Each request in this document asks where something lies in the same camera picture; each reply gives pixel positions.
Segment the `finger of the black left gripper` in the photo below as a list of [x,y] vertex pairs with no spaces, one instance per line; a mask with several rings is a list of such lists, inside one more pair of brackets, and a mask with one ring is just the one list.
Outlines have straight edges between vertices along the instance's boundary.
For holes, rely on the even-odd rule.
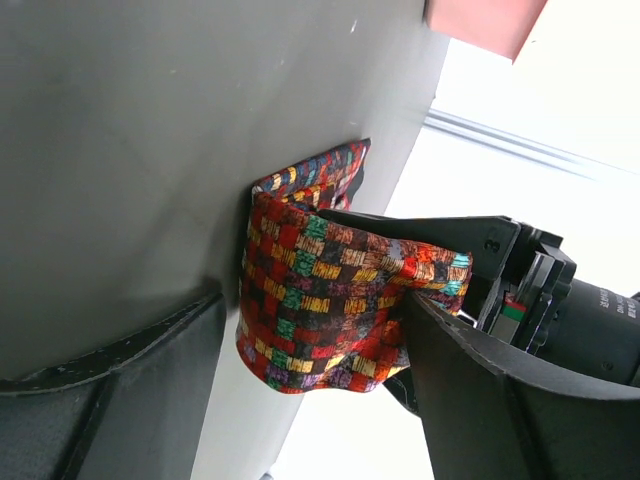
[[387,238],[469,253],[473,274],[487,280],[501,276],[521,231],[518,222],[504,216],[394,219],[333,209],[323,209],[318,214],[326,220]]

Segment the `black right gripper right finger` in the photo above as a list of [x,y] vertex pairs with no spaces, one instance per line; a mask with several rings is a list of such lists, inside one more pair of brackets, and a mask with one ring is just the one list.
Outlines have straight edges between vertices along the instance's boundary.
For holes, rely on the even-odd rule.
[[402,312],[435,478],[638,478],[637,388],[529,355],[417,293]]

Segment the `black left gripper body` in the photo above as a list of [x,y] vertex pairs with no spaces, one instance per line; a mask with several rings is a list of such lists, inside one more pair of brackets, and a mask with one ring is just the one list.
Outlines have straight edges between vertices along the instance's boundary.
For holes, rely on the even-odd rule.
[[522,222],[481,222],[464,313],[475,327],[535,355],[571,291],[576,263],[563,238]]

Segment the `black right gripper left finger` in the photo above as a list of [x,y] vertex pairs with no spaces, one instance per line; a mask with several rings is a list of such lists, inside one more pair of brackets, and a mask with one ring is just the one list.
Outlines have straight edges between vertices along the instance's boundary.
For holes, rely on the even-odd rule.
[[126,338],[1,382],[4,479],[188,479],[224,337],[206,295]]

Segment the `red multicolour checked tie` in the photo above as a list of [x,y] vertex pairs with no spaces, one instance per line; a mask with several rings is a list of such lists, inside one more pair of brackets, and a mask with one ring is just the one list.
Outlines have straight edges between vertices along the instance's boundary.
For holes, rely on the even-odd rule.
[[236,346],[272,389],[366,393],[409,365],[399,305],[411,291],[457,314],[473,258],[321,216],[346,210],[370,149],[355,140],[253,184]]

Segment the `pink compartment tray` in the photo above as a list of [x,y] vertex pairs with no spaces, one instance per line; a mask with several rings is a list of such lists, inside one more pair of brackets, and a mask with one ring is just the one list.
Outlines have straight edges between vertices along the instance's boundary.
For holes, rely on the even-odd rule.
[[428,27],[514,62],[546,0],[428,0]]

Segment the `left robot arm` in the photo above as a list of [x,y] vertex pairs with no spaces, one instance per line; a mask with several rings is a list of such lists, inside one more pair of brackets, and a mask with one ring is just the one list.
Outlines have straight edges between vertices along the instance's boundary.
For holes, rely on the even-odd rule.
[[505,216],[426,219],[324,209],[321,217],[472,257],[469,323],[565,369],[639,384],[639,300],[576,278],[562,237]]

